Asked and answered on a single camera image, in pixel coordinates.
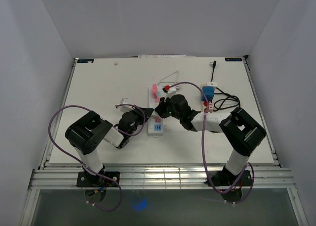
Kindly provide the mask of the pink plug adapter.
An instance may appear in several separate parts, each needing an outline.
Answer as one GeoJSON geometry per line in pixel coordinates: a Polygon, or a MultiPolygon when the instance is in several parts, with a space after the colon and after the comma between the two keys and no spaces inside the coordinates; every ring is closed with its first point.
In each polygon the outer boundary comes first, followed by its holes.
{"type": "Polygon", "coordinates": [[[158,87],[156,84],[152,85],[152,94],[153,94],[154,99],[158,98],[158,87]]]}

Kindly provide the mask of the white multicolour power strip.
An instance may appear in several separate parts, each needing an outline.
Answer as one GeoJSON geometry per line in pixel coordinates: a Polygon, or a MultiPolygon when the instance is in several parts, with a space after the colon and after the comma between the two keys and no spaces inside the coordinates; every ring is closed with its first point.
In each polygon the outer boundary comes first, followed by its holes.
{"type": "MultiPolygon", "coordinates": [[[[149,86],[148,91],[148,107],[155,109],[158,107],[160,99],[165,97],[165,93],[162,90],[162,86],[152,84],[149,86]]],[[[153,111],[151,117],[147,121],[148,135],[152,137],[159,137],[163,135],[163,119],[153,111]]]]}

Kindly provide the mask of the small white plug adapter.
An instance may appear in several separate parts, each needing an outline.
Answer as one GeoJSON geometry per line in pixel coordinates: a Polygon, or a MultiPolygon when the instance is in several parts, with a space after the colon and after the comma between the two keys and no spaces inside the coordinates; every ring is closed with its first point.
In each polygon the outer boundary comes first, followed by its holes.
{"type": "Polygon", "coordinates": [[[156,111],[153,111],[152,114],[151,114],[151,117],[157,118],[157,117],[159,117],[159,115],[158,115],[158,113],[156,111]]]}

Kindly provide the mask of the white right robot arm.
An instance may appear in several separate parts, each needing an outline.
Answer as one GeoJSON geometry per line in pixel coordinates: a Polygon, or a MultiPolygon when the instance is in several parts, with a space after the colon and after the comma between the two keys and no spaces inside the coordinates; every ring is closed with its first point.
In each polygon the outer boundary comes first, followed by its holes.
{"type": "Polygon", "coordinates": [[[162,119],[177,119],[188,131],[223,133],[233,151],[219,177],[229,185],[234,185],[241,179],[240,172],[255,148],[267,135],[266,130],[241,107],[230,113],[205,113],[193,110],[181,94],[171,98],[162,97],[155,112],[162,119]]]}

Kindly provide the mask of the beige red power strip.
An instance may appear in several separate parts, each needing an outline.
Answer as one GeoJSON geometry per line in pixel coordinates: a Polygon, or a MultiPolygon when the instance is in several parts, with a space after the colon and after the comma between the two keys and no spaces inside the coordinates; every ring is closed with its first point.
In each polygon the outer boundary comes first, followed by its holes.
{"type": "Polygon", "coordinates": [[[202,111],[203,111],[203,112],[205,112],[206,109],[208,108],[208,103],[209,103],[209,101],[203,102],[203,101],[201,100],[201,106],[202,106],[202,111]]]}

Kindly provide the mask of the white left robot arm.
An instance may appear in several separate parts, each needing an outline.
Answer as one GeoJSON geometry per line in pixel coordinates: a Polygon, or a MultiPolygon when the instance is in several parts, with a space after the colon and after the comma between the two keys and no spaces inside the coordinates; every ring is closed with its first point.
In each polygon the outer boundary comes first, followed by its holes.
{"type": "Polygon", "coordinates": [[[124,148],[130,137],[136,135],[138,127],[143,127],[148,121],[153,111],[152,108],[133,107],[123,113],[115,125],[103,120],[96,112],[89,111],[68,127],[65,137],[89,168],[84,170],[84,175],[93,186],[100,186],[105,180],[102,172],[105,167],[96,150],[98,145],[105,141],[117,149],[124,148]]]}

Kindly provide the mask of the white usb charger plug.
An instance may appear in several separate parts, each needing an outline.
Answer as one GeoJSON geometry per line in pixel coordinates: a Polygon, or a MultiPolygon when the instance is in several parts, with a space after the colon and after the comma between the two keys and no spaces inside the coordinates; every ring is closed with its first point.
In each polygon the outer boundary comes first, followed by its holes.
{"type": "Polygon", "coordinates": [[[207,82],[207,86],[217,87],[217,83],[216,82],[207,82]]]}

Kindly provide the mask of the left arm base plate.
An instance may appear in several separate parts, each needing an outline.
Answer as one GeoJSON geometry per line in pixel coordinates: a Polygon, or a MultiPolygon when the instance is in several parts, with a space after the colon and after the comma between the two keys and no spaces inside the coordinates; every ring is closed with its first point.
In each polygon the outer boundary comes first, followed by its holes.
{"type": "MultiPolygon", "coordinates": [[[[101,171],[101,175],[104,175],[112,180],[119,183],[120,172],[113,171],[101,171]]],[[[87,171],[82,171],[78,173],[77,177],[77,187],[116,187],[117,185],[108,179],[104,179],[97,175],[92,175],[87,171]]]]}

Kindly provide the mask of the blue cube socket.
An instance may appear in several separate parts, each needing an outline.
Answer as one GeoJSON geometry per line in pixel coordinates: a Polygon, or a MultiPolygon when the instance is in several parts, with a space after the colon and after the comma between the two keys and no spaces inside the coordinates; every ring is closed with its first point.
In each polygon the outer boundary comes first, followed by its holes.
{"type": "Polygon", "coordinates": [[[202,86],[201,90],[203,94],[201,95],[201,100],[203,102],[209,101],[211,102],[214,98],[215,87],[213,86],[202,86]]]}

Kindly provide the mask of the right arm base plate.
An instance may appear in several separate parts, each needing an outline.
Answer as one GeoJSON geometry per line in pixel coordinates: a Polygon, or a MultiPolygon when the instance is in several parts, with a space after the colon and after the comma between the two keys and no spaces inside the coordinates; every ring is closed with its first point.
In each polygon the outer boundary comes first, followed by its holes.
{"type": "MultiPolygon", "coordinates": [[[[209,171],[211,180],[215,187],[218,186],[231,186],[237,179],[237,176],[232,175],[230,172],[225,171],[209,171]]],[[[245,170],[237,182],[237,186],[251,186],[252,177],[250,171],[245,170]]]]}

